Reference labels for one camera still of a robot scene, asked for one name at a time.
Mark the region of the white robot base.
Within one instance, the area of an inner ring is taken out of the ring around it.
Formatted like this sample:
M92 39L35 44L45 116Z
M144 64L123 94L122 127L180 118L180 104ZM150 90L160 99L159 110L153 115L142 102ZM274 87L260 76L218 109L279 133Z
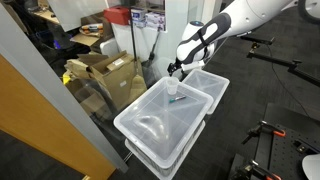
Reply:
M302 168L308 180L320 180L320 154L304 157Z

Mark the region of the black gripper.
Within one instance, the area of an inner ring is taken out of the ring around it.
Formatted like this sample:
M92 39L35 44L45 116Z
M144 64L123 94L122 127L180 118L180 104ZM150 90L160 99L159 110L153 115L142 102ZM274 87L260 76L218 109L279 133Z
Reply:
M170 77L172 77L176 71L180 71L180 75L178 76L178 79L182 80L184 71L182 70L182 63L178 59L176 59L174 63L170 63L167 67L167 72Z

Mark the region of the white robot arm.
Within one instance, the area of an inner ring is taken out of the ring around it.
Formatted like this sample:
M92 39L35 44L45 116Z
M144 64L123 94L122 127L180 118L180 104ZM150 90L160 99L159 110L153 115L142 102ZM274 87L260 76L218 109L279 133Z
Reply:
M168 74L201 67L213 56L218 40L249 34L292 7L297 7L307 22L320 23L320 0L233 0L207 23L190 21L177 45L175 62L168 65Z

